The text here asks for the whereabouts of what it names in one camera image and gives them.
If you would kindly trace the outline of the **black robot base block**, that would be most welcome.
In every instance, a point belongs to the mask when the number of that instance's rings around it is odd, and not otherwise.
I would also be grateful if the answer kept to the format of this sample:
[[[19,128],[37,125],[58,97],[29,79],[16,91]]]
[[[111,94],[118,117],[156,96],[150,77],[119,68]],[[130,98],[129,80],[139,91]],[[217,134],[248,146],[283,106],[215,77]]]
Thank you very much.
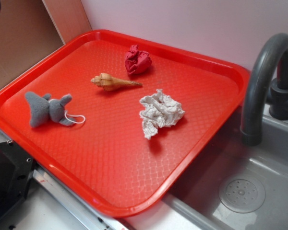
[[[0,221],[26,200],[35,165],[16,142],[0,143]]]

